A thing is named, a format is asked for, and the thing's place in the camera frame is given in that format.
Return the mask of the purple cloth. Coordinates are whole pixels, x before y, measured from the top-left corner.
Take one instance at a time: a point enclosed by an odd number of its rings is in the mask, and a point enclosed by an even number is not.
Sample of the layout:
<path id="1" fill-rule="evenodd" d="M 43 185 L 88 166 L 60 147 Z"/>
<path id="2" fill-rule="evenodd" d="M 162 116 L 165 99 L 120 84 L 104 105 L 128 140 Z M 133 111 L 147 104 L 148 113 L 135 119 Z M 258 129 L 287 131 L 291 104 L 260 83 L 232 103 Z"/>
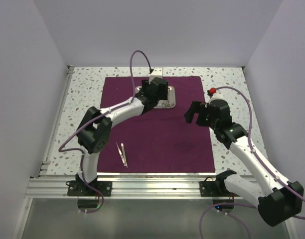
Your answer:
<path id="1" fill-rule="evenodd" d="M 206 173 L 214 172 L 210 131 L 188 124 L 184 114 L 192 101 L 204 101 L 200 77 L 167 77 L 175 89 L 176 106 L 153 109 L 112 128 L 108 145 L 99 154 L 98 172 Z M 128 168 L 116 143 L 124 144 Z"/>

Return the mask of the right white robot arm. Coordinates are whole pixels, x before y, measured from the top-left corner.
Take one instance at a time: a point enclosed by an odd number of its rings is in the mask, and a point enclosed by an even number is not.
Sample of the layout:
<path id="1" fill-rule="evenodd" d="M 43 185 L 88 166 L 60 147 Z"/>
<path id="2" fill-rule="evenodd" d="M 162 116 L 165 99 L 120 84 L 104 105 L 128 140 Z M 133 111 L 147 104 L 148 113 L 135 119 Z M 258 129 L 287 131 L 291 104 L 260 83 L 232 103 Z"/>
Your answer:
<path id="1" fill-rule="evenodd" d="M 225 100 L 193 101 L 184 115 L 186 122 L 192 123 L 194 115 L 198 115 L 196 124 L 212 129 L 217 140 L 243 162 L 257 181 L 253 184 L 236 171 L 227 169 L 216 175 L 214 181 L 202 182 L 201 187 L 222 196 L 234 193 L 242 197 L 257 208 L 261 218 L 272 227 L 302 211 L 303 186 L 279 173 L 257 150 L 247 131 L 232 121 Z"/>

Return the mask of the wide steel tweezers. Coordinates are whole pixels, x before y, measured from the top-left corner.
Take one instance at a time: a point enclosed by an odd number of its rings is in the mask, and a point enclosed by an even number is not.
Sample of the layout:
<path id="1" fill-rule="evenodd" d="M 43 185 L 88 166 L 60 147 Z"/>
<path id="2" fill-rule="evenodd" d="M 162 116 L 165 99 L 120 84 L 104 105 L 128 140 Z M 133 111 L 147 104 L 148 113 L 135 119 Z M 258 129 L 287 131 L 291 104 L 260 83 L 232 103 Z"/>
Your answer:
<path id="1" fill-rule="evenodd" d="M 123 165 L 128 168 L 128 163 L 127 163 L 127 157 L 126 157 L 126 151 L 125 151 L 125 147 L 124 147 L 124 144 L 121 143 L 120 145 L 118 145 L 116 143 L 116 146 L 117 146 L 117 149 L 118 149 L 118 152 L 119 152 L 119 155 L 120 155 L 120 158 L 122 160 L 122 163 Z"/>

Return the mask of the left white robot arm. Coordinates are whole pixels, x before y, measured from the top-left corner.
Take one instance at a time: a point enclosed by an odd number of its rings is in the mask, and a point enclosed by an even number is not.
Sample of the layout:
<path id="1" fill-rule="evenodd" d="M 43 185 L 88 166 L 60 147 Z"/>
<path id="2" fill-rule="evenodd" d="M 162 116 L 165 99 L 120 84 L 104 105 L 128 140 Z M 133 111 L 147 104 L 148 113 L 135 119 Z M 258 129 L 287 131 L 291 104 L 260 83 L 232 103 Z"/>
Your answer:
<path id="1" fill-rule="evenodd" d="M 90 107 L 78 126 L 78 143 L 86 149 L 78 172 L 79 190 L 89 196 L 95 193 L 97 184 L 98 155 L 106 147 L 113 127 L 151 111 L 160 100 L 167 100 L 168 81 L 155 77 L 142 80 L 142 87 L 135 96 L 112 107 Z"/>

